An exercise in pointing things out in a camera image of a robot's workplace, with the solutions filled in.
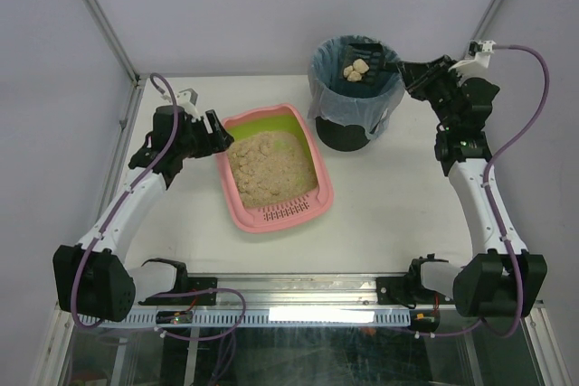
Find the black slotted litter scoop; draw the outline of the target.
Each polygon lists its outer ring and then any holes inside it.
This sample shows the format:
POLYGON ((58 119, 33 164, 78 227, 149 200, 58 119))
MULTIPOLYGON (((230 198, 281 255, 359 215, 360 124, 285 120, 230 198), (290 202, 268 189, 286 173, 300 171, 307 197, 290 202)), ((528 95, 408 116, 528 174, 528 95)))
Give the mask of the black slotted litter scoop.
POLYGON ((345 45, 338 55, 337 84, 360 84, 367 87, 385 86, 401 79, 397 69, 399 56, 396 51, 378 42, 351 42, 345 45), (350 82, 343 78, 343 69, 355 59, 363 59, 370 71, 362 81, 350 82))

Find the beige litter clump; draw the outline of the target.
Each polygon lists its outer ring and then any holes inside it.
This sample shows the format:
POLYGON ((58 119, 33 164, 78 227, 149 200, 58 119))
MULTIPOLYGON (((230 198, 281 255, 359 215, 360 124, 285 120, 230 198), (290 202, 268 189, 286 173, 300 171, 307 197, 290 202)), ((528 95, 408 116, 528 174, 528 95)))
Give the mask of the beige litter clump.
POLYGON ((350 82, 359 82, 369 71, 369 65, 363 59, 358 58, 343 69, 343 78, 350 82))

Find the pink cat litter box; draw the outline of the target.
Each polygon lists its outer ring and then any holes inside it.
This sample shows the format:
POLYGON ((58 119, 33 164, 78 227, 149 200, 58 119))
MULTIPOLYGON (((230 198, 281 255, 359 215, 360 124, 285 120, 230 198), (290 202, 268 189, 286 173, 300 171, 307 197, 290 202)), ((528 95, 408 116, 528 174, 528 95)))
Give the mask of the pink cat litter box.
POLYGON ((263 131, 283 131, 295 136, 315 170, 318 185, 286 202, 258 208, 242 204, 226 154, 215 157, 224 199, 234 224, 242 231, 265 233, 283 231, 311 221, 327 212, 334 190, 316 140, 298 110, 290 104, 255 108, 223 120, 234 139, 242 140, 263 131))

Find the black bin with blue liner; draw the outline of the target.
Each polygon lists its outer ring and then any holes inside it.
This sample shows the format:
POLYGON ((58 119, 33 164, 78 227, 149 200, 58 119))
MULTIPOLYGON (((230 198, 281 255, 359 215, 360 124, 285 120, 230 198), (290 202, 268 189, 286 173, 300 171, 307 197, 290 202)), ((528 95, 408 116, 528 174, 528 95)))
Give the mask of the black bin with blue liner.
POLYGON ((322 143, 341 152, 359 150, 380 137, 404 94, 402 78, 378 87, 337 84, 338 55, 351 42, 378 42, 393 49, 367 36, 342 35, 324 41, 314 51, 308 67, 308 118, 315 121, 322 143))

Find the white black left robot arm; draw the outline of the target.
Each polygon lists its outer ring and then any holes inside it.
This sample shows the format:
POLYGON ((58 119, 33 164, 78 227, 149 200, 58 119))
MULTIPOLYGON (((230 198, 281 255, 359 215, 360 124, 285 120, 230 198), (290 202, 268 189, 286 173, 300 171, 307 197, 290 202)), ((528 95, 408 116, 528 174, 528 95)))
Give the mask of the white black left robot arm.
POLYGON ((124 185, 95 225, 52 258, 60 309, 99 321, 124 320, 137 302, 192 292, 186 265, 148 259, 128 269, 125 258, 142 221, 166 193, 187 159, 226 151, 233 137, 212 110, 195 118, 180 106, 161 106, 144 144, 130 158, 124 185))

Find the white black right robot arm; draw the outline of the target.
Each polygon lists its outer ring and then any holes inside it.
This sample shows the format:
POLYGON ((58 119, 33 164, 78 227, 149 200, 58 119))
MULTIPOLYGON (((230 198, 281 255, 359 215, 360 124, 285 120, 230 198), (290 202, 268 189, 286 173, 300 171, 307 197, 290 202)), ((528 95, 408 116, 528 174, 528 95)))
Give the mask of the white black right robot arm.
POLYGON ((383 67, 399 73, 410 97, 428 102, 438 118, 435 157, 459 198, 473 257, 464 266, 433 254, 413 259, 399 283, 380 293, 407 307, 441 295, 466 317, 521 318, 536 302, 547 264, 522 241, 498 191, 498 154, 490 151, 484 127, 499 87, 472 76, 475 63, 442 56, 383 67))

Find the beige pellet cat litter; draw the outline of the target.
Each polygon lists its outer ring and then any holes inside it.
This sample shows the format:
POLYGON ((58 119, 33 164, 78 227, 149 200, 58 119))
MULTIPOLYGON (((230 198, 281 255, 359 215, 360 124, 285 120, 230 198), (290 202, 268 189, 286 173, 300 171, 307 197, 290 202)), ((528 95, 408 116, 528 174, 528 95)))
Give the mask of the beige pellet cat litter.
POLYGON ((286 202, 318 186, 313 164, 288 132, 264 131, 236 141, 227 158, 246 208, 286 202))

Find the aluminium left frame post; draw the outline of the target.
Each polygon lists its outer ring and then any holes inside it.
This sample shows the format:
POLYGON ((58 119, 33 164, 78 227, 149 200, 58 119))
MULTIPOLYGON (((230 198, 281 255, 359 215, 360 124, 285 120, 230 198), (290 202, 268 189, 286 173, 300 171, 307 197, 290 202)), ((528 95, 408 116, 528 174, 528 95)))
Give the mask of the aluminium left frame post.
POLYGON ((126 50, 122 46, 122 43, 117 33, 114 31, 109 18, 106 16, 105 11, 100 5, 99 0, 82 0, 82 2, 87 7, 93 21, 97 25, 105 42, 111 49, 121 69, 128 76, 130 83, 134 86, 137 86, 139 84, 140 74, 135 68, 133 62, 130 60, 126 50))

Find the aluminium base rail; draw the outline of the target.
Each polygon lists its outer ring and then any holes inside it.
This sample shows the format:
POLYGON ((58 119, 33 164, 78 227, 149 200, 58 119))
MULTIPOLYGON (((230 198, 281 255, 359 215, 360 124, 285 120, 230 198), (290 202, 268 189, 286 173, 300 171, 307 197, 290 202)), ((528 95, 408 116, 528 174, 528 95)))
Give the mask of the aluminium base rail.
POLYGON ((358 275, 235 275, 206 276, 177 274, 177 283, 167 297, 153 294, 137 296, 137 280, 125 270, 104 272, 98 278, 81 279, 77 312, 103 320, 119 322, 133 306, 235 306, 240 303, 231 293, 217 288, 230 287, 242 293, 249 306, 322 305, 390 306, 431 305, 435 296, 428 290, 406 291, 405 278, 358 275))

